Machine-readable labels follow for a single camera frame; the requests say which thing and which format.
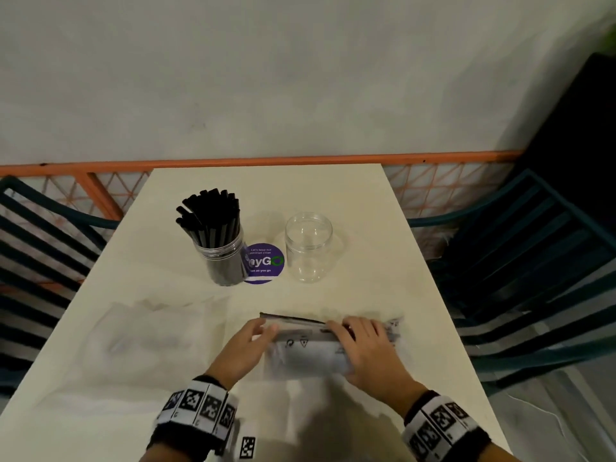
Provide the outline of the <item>person's right hand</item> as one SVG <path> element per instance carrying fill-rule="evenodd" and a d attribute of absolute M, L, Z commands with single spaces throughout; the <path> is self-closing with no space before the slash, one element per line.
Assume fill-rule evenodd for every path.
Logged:
<path fill-rule="evenodd" d="M 426 386 L 412 378 L 389 339 L 386 344 L 341 345 L 353 368 L 346 380 L 400 417 L 404 418 L 427 391 Z"/>

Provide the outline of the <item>orange metal mesh railing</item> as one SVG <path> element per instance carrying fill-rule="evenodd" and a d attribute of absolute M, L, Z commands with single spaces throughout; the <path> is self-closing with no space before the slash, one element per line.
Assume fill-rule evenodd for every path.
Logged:
<path fill-rule="evenodd" d="M 406 217 L 469 206 L 502 183 L 521 150 L 351 156 L 40 163 L 0 166 L 54 201 L 120 220 L 152 171 L 176 168 L 379 164 Z"/>

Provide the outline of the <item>empty crumpled clear plastic bag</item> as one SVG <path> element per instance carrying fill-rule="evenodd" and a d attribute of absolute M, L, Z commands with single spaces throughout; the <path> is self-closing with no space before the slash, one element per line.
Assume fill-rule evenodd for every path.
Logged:
<path fill-rule="evenodd" d="M 183 305 L 114 303 L 85 337 L 75 378 L 97 386 L 173 388 L 206 371 L 226 334 L 227 297 Z"/>

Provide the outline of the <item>empty clear plastic jar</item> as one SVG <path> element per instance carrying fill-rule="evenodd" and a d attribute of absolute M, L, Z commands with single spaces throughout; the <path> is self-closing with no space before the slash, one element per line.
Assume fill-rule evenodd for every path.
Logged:
<path fill-rule="evenodd" d="M 304 283 L 322 279 L 330 262 L 333 224 L 322 214 L 302 211 L 285 225 L 287 268 L 293 278 Z"/>

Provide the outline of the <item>round purple sticker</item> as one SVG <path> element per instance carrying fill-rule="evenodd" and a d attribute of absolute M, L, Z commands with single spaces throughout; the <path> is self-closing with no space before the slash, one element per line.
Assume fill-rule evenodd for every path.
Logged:
<path fill-rule="evenodd" d="M 244 250 L 244 265 L 248 272 L 244 282 L 264 285 L 281 275 L 285 267 L 285 256 L 281 249 L 273 244 L 254 243 Z"/>

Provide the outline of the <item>person's left hand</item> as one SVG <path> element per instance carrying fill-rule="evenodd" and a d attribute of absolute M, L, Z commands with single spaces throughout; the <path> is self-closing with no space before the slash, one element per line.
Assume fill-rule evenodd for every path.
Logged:
<path fill-rule="evenodd" d="M 264 318 L 247 321 L 227 342 L 208 367 L 205 376 L 217 380 L 226 390 L 244 378 L 258 365 L 269 344 L 261 344 Z"/>

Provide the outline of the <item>person's left forearm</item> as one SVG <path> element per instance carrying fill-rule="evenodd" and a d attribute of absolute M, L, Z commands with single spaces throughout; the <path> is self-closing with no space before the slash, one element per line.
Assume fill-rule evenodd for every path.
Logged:
<path fill-rule="evenodd" d="M 205 462 L 215 445 L 208 439 L 159 441 L 138 462 Z"/>

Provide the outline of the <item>clear plastic bag of straws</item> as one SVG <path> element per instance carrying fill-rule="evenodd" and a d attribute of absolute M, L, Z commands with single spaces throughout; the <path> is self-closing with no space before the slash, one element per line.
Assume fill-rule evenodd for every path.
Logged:
<path fill-rule="evenodd" d="M 319 320 L 261 312 L 266 325 L 279 332 L 263 357 L 262 379 L 288 381 L 350 374 L 352 364 L 326 323 Z"/>

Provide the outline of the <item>dark green slatted chair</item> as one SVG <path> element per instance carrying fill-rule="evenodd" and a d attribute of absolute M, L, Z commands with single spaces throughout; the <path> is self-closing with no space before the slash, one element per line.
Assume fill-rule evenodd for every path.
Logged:
<path fill-rule="evenodd" d="M 119 221 L 0 177 L 0 398 L 11 398 Z"/>
<path fill-rule="evenodd" d="M 457 225 L 442 256 L 427 266 L 488 396 L 517 384 L 616 354 L 616 230 L 567 201 L 531 170 L 470 208 L 408 218 L 412 229 Z"/>

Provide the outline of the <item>left wristband with square markers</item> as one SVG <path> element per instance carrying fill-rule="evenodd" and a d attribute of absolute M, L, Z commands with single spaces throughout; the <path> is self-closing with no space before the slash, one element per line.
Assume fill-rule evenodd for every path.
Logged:
<path fill-rule="evenodd" d="M 225 449 L 238 410 L 238 398 L 211 376 L 198 376 L 168 398 L 158 413 L 147 449 L 164 444 L 191 462 L 206 462 Z"/>

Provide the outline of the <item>wristband with square markers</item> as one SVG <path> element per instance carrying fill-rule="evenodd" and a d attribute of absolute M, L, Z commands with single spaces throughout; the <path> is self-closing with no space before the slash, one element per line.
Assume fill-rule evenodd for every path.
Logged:
<path fill-rule="evenodd" d="M 225 449 L 238 410 L 238 398 L 211 376 L 198 376 L 168 398 L 158 413 L 147 449 L 164 444 L 191 462 L 206 462 Z"/>
<path fill-rule="evenodd" d="M 402 440 L 416 462 L 479 462 L 492 442 L 455 401 L 428 390 L 404 419 Z"/>

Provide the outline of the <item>person's right forearm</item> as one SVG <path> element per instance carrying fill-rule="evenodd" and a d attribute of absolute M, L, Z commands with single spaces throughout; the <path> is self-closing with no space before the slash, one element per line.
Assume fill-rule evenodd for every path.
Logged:
<path fill-rule="evenodd" d="M 521 462 L 521 460 L 496 444 L 489 443 L 481 451 L 477 462 Z"/>

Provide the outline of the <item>clear jar holding straws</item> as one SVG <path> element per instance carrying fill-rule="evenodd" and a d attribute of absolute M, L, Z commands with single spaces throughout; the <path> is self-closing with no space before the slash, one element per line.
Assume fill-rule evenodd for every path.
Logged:
<path fill-rule="evenodd" d="M 193 243 L 193 246 L 215 284 L 231 287 L 248 278 L 251 270 L 250 259 L 242 227 L 235 240 L 223 247 L 208 249 L 196 243 Z"/>

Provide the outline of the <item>right wristband with square markers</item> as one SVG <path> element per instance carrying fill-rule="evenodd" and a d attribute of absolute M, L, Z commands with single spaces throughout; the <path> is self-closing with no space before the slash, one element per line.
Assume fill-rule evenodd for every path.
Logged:
<path fill-rule="evenodd" d="M 416 462 L 479 462 L 492 442 L 455 401 L 428 390 L 404 419 L 402 440 Z"/>

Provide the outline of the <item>bunch of black straws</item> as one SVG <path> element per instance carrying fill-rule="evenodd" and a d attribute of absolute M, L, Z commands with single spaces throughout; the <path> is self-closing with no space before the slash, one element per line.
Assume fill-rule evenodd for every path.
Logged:
<path fill-rule="evenodd" d="M 237 237 L 241 225 L 240 205 L 227 190 L 203 190 L 184 199 L 176 208 L 175 220 L 193 243 L 203 248 L 220 248 Z"/>

